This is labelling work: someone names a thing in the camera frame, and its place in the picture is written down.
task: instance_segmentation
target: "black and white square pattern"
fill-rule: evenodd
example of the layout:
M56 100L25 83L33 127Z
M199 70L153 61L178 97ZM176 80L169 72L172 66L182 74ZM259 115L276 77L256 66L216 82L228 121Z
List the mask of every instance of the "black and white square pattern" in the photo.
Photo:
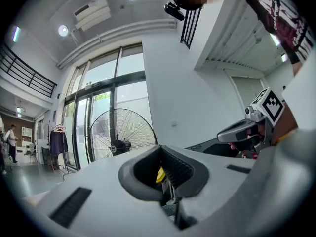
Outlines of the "black and white square pattern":
M273 122L275 122L282 111L283 104L277 98L277 96L272 91L270 91L267 98L262 103L262 107L267 111Z
M263 97L263 95L267 92L268 89L264 89L260 92L260 94L257 96L257 98L252 102L253 104L257 104L260 99Z

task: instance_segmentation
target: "brown wall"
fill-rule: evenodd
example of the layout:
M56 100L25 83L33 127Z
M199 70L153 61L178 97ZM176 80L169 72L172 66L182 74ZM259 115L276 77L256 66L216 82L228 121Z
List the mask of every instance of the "brown wall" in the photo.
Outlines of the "brown wall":
M34 123L33 122L28 122L28 121L21 120L18 118L10 117L2 113L0 115L4 123L5 132L9 131L12 124L16 126L14 130L14 135L15 137L18 138L18 141L17 141L18 147L22 146L22 127L32 129L32 143L34 143Z

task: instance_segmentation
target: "fan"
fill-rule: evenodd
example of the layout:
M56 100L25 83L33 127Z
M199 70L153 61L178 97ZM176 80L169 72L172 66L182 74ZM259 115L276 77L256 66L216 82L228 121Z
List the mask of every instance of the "fan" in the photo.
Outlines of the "fan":
M113 109L101 114L90 129L95 160L157 144L153 129L136 112Z

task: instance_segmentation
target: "person standing in background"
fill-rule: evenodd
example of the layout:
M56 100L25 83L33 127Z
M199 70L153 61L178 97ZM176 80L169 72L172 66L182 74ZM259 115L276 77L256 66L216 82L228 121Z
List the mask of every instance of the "person standing in background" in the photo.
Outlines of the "person standing in background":
M13 159L13 163L18 163L15 160L15 155L16 155L16 141L18 140L15 136L14 136L14 129L15 129L15 125L11 125L11 129L6 133L5 137L4 137L4 141L7 141L9 143L9 155L12 156Z
M0 116L0 165L2 167L2 174L5 175L6 170L5 170L5 163L4 163L5 149L4 149L3 131L4 131L4 127L3 127L2 118Z

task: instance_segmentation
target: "ceiling air conditioning unit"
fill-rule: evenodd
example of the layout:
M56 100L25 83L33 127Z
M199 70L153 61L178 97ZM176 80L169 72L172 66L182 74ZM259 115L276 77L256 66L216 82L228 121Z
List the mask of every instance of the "ceiling air conditioning unit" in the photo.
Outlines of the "ceiling air conditioning unit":
M78 21L76 28L83 31L111 17L107 0L92 0L75 11L74 15Z

